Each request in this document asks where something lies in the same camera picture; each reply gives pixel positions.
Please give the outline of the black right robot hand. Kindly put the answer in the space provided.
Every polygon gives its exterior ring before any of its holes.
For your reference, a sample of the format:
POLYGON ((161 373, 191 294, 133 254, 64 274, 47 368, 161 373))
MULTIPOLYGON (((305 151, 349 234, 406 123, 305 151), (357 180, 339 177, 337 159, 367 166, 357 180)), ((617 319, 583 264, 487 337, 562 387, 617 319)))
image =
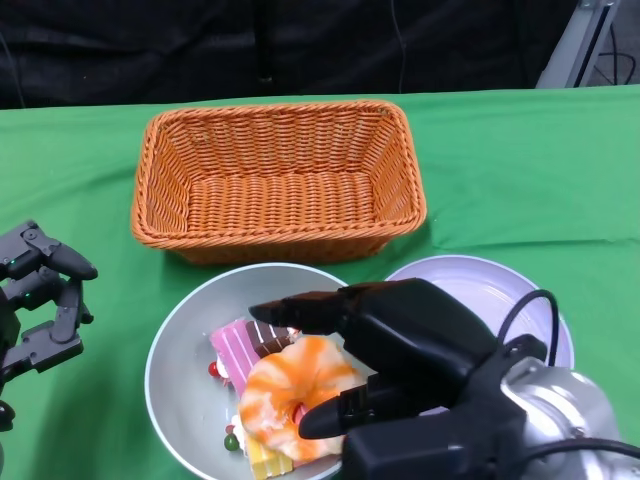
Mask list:
POLYGON ((254 305, 249 312, 304 334, 337 333, 344 349, 374 372, 364 385, 309 408, 299 424, 305 439, 449 407, 499 346, 470 309, 416 278, 301 293, 254 305))

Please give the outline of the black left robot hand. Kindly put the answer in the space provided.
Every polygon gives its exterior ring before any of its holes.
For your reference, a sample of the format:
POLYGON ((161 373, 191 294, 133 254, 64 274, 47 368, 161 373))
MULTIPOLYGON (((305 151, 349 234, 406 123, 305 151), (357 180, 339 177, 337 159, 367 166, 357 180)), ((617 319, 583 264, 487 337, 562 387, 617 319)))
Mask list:
POLYGON ((84 256, 48 236, 33 220, 1 236, 1 384, 35 370, 42 373, 83 352, 78 329, 94 317, 83 283, 98 277, 84 256), (55 317, 23 331, 20 309, 52 302, 55 317))

